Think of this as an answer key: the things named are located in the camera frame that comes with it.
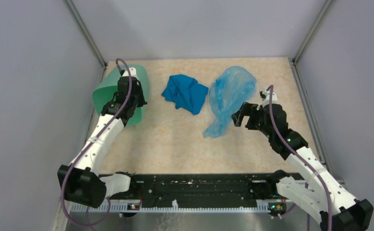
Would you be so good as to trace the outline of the light blue translucent plastic bag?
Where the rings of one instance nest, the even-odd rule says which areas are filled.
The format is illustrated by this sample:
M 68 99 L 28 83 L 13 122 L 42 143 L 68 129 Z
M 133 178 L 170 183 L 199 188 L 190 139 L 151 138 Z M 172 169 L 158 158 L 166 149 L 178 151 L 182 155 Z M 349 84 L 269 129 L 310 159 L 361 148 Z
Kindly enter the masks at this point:
M 213 122 L 204 130 L 205 138 L 223 136 L 243 102 L 251 99 L 255 93 L 257 79 L 241 66 L 227 68 L 212 84 L 208 97 Z

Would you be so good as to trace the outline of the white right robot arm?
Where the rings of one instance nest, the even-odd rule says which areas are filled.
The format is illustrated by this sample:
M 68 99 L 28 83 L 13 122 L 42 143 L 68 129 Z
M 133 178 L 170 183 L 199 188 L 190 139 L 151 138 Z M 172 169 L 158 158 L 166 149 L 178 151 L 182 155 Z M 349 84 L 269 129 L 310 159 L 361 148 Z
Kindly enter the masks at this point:
M 268 138 L 271 148 L 305 179 L 308 188 L 296 183 L 283 170 L 267 178 L 265 192 L 271 198 L 283 196 L 310 215 L 323 231 L 365 231 L 368 229 L 373 205 L 349 193 L 316 158 L 306 140 L 289 128 L 282 106 L 273 103 L 262 106 L 244 102 L 231 115 L 236 127 L 243 117 L 245 127 L 258 130 Z

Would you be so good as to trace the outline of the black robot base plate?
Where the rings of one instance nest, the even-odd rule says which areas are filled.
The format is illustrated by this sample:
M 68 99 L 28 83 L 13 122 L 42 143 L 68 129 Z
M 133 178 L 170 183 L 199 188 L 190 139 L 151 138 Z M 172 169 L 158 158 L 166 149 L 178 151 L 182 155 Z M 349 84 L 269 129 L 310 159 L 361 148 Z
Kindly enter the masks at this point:
M 137 200 L 142 208 L 254 208 L 258 201 L 283 199 L 266 182 L 268 173 L 132 174 L 130 188 L 113 200 Z

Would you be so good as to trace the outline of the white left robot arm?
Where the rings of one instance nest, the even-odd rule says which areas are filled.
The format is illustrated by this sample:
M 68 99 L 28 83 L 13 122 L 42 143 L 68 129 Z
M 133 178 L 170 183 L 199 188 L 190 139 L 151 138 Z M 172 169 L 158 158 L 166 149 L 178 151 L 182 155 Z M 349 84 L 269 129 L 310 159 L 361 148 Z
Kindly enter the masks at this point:
M 129 124 L 137 108 L 146 105 L 141 82 L 135 75 L 120 77 L 113 98 L 102 108 L 91 137 L 70 165 L 62 165 L 57 176 L 62 199 L 97 208 L 114 194 L 131 199 L 137 185 L 129 175 L 100 177 L 100 168 L 116 136 Z

